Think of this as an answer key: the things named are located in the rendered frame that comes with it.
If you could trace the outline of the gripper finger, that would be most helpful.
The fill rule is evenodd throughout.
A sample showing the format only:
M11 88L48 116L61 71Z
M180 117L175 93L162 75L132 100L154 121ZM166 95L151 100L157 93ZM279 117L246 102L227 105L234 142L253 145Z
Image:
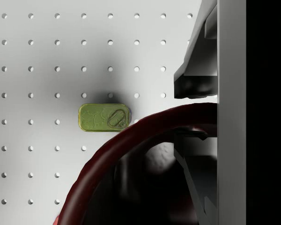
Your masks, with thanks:
M184 170L199 225L217 225L217 137L179 129L174 156Z
M184 62L174 74L174 98L218 94L217 0L202 0Z

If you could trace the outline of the dark red mug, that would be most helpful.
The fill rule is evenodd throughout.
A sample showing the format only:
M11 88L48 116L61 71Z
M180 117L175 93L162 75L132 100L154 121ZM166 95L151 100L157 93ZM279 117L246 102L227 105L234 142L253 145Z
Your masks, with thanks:
M67 194L56 225L82 225L88 203L110 167L132 148L156 135L179 127L217 124L216 103L180 105L149 115L100 147L84 165Z

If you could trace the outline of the flat-sided can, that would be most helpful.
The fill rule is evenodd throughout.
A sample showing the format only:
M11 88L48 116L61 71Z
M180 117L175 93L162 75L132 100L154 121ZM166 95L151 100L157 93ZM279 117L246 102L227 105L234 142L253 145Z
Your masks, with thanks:
M83 104L78 110L78 125L85 132L121 132L131 120L123 104Z

